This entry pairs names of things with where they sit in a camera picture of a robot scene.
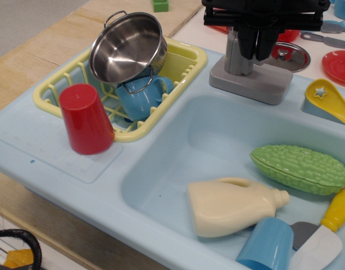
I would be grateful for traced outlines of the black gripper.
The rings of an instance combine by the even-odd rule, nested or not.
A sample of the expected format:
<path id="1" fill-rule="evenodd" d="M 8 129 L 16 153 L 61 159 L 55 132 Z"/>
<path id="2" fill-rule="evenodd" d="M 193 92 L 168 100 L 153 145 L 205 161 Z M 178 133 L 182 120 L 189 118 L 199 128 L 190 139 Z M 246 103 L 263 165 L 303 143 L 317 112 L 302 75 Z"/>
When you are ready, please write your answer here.
<path id="1" fill-rule="evenodd" d="M 240 30 L 241 55 L 248 60 L 255 53 L 259 61 L 267 59 L 280 32 L 285 30 L 320 30 L 323 13 L 330 1 L 202 1 L 204 24 L 261 30 Z"/>

